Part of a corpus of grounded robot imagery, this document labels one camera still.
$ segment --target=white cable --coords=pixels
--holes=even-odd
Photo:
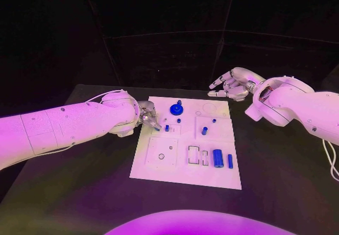
[[[66,147],[66,148],[62,149],[62,150],[57,150],[57,151],[53,151],[53,152],[47,152],[47,153],[41,153],[41,154],[33,155],[31,157],[24,158],[24,159],[21,159],[21,160],[18,160],[17,162],[11,163],[8,166],[11,166],[11,165],[20,163],[21,161],[24,161],[24,160],[27,160],[27,159],[30,159],[30,158],[38,157],[38,156],[41,156],[41,155],[47,155],[47,154],[51,154],[51,153],[59,153],[59,152],[62,152],[62,151],[70,149],[72,147],[73,147],[73,145],[70,145],[69,147]]]
[[[113,90],[113,91],[109,91],[109,92],[105,92],[99,95],[96,95],[95,97],[92,97],[86,102],[89,102],[90,100],[93,100],[95,98],[100,97],[102,95],[108,94],[108,93],[112,93],[112,92],[121,92],[122,90]]]
[[[334,168],[336,158],[337,158],[336,150],[334,150],[334,148],[333,148],[333,146],[331,146],[331,143],[330,143],[328,141],[327,141],[327,143],[328,143],[328,146],[330,146],[331,151],[333,151],[333,160],[330,160],[330,154],[328,154],[328,151],[327,151],[327,148],[326,148],[326,144],[324,144],[324,140],[323,140],[323,148],[324,148],[324,152],[326,152],[327,159],[328,159],[328,162],[330,162],[330,175],[331,175],[333,179],[334,179],[336,181],[339,181],[339,178],[337,178],[337,177],[334,176],[334,174],[333,174],[333,170],[334,170],[336,174],[339,175],[337,169]]]

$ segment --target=table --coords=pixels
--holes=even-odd
[[[148,96],[214,99],[206,91],[77,85],[66,104],[124,89]],[[230,213],[301,235],[339,231],[339,185],[321,141],[292,121],[284,128],[243,113],[250,98],[229,100],[242,190],[129,178],[139,127],[30,159],[0,205],[0,234],[103,234],[154,212]]]

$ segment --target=white platform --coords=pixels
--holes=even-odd
[[[240,189],[227,102],[180,99],[183,113],[174,116],[170,106],[177,103],[177,98],[151,96],[148,100],[154,103],[162,128],[160,131],[145,125],[141,128],[129,177]],[[213,167],[213,149],[222,150],[223,168]],[[232,155],[233,169],[227,168],[227,154]]]

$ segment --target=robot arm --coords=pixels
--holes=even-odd
[[[209,96],[223,96],[242,101],[248,92],[252,104],[246,115],[258,121],[262,117],[276,126],[295,119],[310,134],[339,145],[339,94],[314,92],[294,77],[265,80],[243,68],[233,68],[209,85],[223,83],[223,91],[210,91]]]
[[[90,102],[92,98],[83,103],[0,118],[0,170],[106,133],[131,135],[141,123],[161,128],[150,101],[137,102],[124,90],[103,95],[99,103]]]

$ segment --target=black backdrop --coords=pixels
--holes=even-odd
[[[336,75],[324,83],[339,63],[334,0],[11,0],[1,6],[0,116],[62,105],[79,83],[206,90],[235,66],[339,91]],[[21,166],[0,171],[0,199]]]

